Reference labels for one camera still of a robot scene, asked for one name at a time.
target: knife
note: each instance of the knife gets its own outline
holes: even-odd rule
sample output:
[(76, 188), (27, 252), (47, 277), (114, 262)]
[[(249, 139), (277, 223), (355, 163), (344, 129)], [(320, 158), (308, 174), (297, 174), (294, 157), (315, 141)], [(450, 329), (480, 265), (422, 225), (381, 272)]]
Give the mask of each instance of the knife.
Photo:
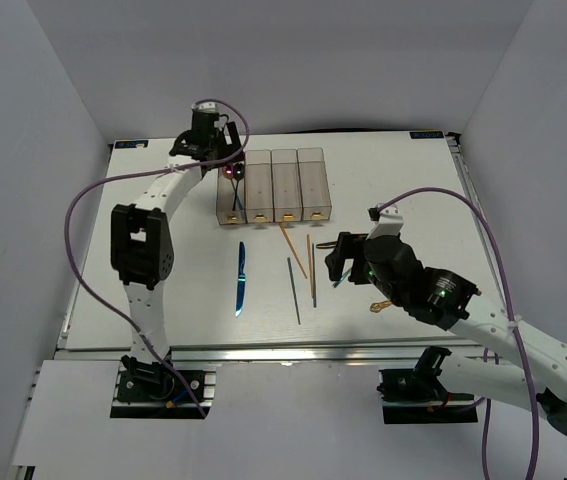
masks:
[(236, 283), (236, 313), (239, 316), (243, 311), (243, 297), (245, 296), (245, 244), (239, 243), (239, 275)]

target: black label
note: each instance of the black label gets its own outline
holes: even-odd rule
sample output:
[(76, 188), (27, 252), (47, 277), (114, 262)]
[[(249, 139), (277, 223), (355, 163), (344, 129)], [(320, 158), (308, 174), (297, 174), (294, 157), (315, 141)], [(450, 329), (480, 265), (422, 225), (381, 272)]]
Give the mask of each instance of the black label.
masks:
[(114, 148), (147, 148), (149, 140), (119, 140), (114, 143)]
[(423, 140), (424, 138), (445, 138), (443, 132), (432, 130), (430, 132), (410, 132), (412, 140)]

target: blue knife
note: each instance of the blue knife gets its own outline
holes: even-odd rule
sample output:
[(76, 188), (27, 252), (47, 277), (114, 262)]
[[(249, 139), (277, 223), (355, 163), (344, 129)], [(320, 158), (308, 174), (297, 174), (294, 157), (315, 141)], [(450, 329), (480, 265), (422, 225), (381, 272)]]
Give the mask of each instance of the blue knife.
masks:
[(236, 313), (239, 316), (243, 311), (243, 297), (245, 296), (245, 245), (239, 243), (239, 277), (236, 283)]

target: tabletop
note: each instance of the tabletop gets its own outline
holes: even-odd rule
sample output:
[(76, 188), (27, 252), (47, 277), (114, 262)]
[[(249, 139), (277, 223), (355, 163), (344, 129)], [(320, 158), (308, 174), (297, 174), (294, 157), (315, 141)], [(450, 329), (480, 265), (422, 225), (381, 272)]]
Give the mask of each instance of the tabletop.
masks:
[[(146, 148), (113, 150), (108, 176), (166, 165), (173, 139), (151, 139)], [(332, 200), (327, 222), (288, 225), (292, 242), (307, 265), (306, 235), (315, 243), (335, 240), (340, 231), (367, 233), (367, 209), (408, 190), (436, 186), (463, 194), (445, 139), (412, 139), (409, 132), (256, 135), (248, 150), (320, 147), (324, 151)], [(110, 266), (110, 214), (132, 203), (152, 178), (107, 184), (84, 267), (85, 280), (121, 309), (127, 299)], [(165, 285), (165, 325), (174, 347), (347, 344), (442, 339), (449, 334), (410, 318), (396, 307), (369, 311), (384, 300), (372, 286), (344, 282), (334, 289), (316, 251), (317, 308), (310, 285), (294, 262), (275, 224), (218, 225), (216, 174), (208, 174), (183, 201), (170, 223), (175, 261)], [(476, 223), (456, 199), (422, 194), (398, 205), (405, 225), (402, 239), (424, 265), (446, 268), (476, 283), (498, 301), (497, 285)], [(239, 242), (246, 248), (243, 312), (235, 317)], [(292, 257), (301, 325), (297, 324), (287, 257)], [(66, 348), (124, 349), (129, 327), (82, 288), (70, 313)]]

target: gray wall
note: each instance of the gray wall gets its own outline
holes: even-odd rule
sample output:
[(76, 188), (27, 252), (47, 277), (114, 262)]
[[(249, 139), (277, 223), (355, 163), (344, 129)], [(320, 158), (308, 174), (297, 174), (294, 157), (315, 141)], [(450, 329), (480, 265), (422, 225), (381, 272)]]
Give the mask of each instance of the gray wall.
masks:
[[(69, 298), (65, 207), (102, 175), (106, 159), (102, 136), (29, 6), (0, 0), (0, 480)], [(89, 210), (77, 218), (82, 240)]]
[(567, 341), (567, 0), (535, 0), (462, 143), (516, 311)]
[(257, 133), (462, 130), (531, 0), (29, 0), (107, 140), (174, 136), (192, 101)]

